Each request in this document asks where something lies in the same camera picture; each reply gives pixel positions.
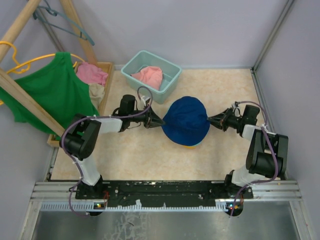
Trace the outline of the orange bucket hat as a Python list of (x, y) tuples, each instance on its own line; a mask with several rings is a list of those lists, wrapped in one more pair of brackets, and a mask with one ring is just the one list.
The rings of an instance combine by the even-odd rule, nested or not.
[(197, 146), (196, 145), (193, 145), (193, 146), (184, 145), (183, 147), (192, 150), (192, 149), (195, 149)]

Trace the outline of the light teal plastic bin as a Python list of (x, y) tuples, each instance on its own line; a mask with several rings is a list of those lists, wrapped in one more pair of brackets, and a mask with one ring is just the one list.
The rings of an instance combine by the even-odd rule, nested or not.
[[(159, 89), (155, 89), (148, 83), (144, 83), (134, 77), (134, 74), (140, 74), (142, 70), (147, 67), (158, 67), (162, 71), (162, 81)], [(132, 89), (138, 90), (141, 86), (147, 87), (152, 92), (153, 100), (158, 104), (163, 104), (175, 90), (182, 69), (178, 65), (158, 55), (146, 50), (141, 50), (122, 67), (120, 72)]]

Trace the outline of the dark blue bucket hat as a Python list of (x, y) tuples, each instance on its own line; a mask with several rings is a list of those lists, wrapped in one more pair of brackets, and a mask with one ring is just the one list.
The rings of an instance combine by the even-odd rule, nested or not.
[(172, 142), (187, 147), (200, 144), (210, 129), (205, 106), (193, 96), (183, 96), (173, 102), (163, 121), (164, 134)]

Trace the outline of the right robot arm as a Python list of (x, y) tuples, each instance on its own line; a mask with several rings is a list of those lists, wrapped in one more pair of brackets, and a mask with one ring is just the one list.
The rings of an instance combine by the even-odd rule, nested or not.
[(242, 138), (250, 141), (245, 165), (226, 175), (223, 192), (235, 198), (243, 188), (251, 184), (283, 179), (287, 168), (289, 138), (286, 135), (269, 132), (265, 125), (257, 125), (260, 108), (247, 104), (240, 113), (239, 103), (207, 120), (217, 129), (236, 130)]

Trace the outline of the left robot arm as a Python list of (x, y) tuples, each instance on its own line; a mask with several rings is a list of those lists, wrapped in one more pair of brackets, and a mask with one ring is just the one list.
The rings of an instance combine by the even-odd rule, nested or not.
[(59, 146), (71, 157), (80, 172), (80, 183), (86, 192), (97, 199), (103, 195), (102, 176), (98, 172), (93, 157), (98, 136), (107, 133), (120, 133), (127, 130), (131, 123), (141, 123), (146, 129), (161, 127), (165, 124), (152, 109), (151, 99), (142, 97), (143, 109), (133, 95), (126, 94), (120, 105), (109, 116), (85, 116), (76, 114), (59, 141)]

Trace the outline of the wooden clothes rack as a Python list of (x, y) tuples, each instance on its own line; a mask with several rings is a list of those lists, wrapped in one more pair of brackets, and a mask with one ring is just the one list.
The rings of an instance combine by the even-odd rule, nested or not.
[[(8, 28), (1, 41), (7, 44), (13, 44), (17, 37), (22, 32), (23, 28), (32, 16), (32, 13), (36, 10), (40, 4), (39, 0), (29, 0), (11, 26)], [(77, 14), (76, 8), (72, 0), (61, 0), (61, 6), (64, 13), (68, 18), (73, 21), (73, 25), (79, 25), (81, 28), (80, 17)], [(104, 113), (110, 84), (112, 82), (115, 66), (112, 62), (98, 62), (96, 54), (88, 43), (88, 40), (80, 40), (80, 45), (85, 53), (86, 59), (90, 64), (102, 67), (106, 70), (108, 77), (104, 86), (104, 97), (98, 107), (99, 114)], [(8, 94), (16, 99), (20, 104), (27, 108), (32, 114), (34, 114), (39, 120), (41, 120), (47, 127), (49, 127), (56, 135), (61, 136), (65, 129), (48, 113), (46, 112), (25, 90), (23, 90), (15, 80), (13, 80), (3, 69), (0, 70), (0, 87), (3, 88)]]

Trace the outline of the pink hat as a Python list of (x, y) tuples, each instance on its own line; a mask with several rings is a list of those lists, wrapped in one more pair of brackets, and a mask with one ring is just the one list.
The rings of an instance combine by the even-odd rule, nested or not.
[(138, 81), (159, 90), (163, 81), (163, 71), (157, 66), (147, 66), (139, 72), (131, 74)]

